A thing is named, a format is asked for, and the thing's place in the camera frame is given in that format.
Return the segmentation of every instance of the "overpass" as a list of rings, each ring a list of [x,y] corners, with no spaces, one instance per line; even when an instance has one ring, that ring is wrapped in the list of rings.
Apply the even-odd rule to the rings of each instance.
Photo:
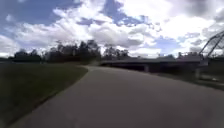
[[[102,61],[101,66],[126,68],[145,72],[178,72],[180,70],[194,70],[200,64],[199,56],[186,57],[182,59],[157,58]]]

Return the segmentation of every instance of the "green grass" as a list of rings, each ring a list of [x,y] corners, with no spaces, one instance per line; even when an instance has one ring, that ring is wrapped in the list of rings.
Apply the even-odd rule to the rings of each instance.
[[[86,72],[74,64],[0,64],[0,121],[13,123]]]
[[[158,75],[162,76],[162,77],[171,78],[171,79],[182,80],[182,81],[185,81],[185,82],[188,82],[188,83],[193,83],[193,84],[196,84],[198,86],[204,86],[204,87],[214,88],[214,89],[224,91],[224,86],[219,85],[218,83],[215,83],[215,82],[206,82],[206,81],[202,82],[200,80],[197,80],[194,77],[195,74],[191,74],[191,75],[190,74],[188,74],[188,75],[186,75],[186,74],[171,75],[171,74],[160,73]]]

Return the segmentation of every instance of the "road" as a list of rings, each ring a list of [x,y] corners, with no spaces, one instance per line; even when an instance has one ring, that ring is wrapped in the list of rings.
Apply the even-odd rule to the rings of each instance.
[[[89,70],[11,128],[224,127],[224,92],[128,70]]]

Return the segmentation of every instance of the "blue sky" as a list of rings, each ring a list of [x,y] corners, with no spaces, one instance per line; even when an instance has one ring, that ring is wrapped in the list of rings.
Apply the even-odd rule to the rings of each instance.
[[[223,30],[222,0],[1,0],[0,56],[80,40],[131,56],[199,51]]]

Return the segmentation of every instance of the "white cloud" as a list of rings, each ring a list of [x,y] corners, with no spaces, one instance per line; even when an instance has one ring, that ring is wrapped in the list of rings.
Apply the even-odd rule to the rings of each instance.
[[[141,16],[150,17],[154,22],[165,20],[172,5],[166,0],[117,0],[122,4],[120,11],[127,16],[141,19]]]
[[[19,50],[19,45],[12,39],[0,35],[0,56],[9,56]]]
[[[158,37],[158,34],[150,25],[118,26],[100,12],[104,7],[104,0],[81,2],[82,5],[78,8],[54,9],[53,13],[61,19],[50,25],[21,23],[8,31],[14,33],[17,40],[41,48],[54,46],[57,40],[72,42],[95,39],[100,45],[114,44],[125,48],[156,44],[154,39]],[[101,25],[92,23],[90,26],[80,25],[82,18],[99,20],[104,23]]]
[[[146,58],[156,58],[161,53],[161,49],[153,49],[153,48],[139,48],[136,50],[129,51],[131,56],[134,57],[146,57]]]
[[[124,25],[124,21],[123,21],[123,20],[120,20],[120,21],[118,22],[118,25]]]
[[[5,20],[7,22],[14,22],[15,21],[15,18],[11,15],[11,14],[8,14],[5,18]]]
[[[94,39],[104,44],[114,44],[129,48],[131,46],[139,46],[143,43],[155,45],[153,37],[147,31],[149,26],[117,26],[112,23],[104,23],[103,25],[92,24],[90,33]]]
[[[222,0],[116,1],[121,3],[120,12],[145,23],[152,23],[154,28],[157,27],[157,37],[172,38],[179,42],[181,48],[174,52],[188,52],[195,47],[203,47],[202,44],[205,44],[206,40],[224,30]],[[192,39],[188,36],[191,33],[196,33],[197,36]]]
[[[112,22],[113,20],[100,13],[106,0],[82,0],[82,4],[78,8],[69,8],[66,10],[54,9],[53,12],[62,18],[73,18],[80,22],[82,18],[93,19],[98,21]]]
[[[17,0],[19,3],[24,3],[26,2],[27,0]]]

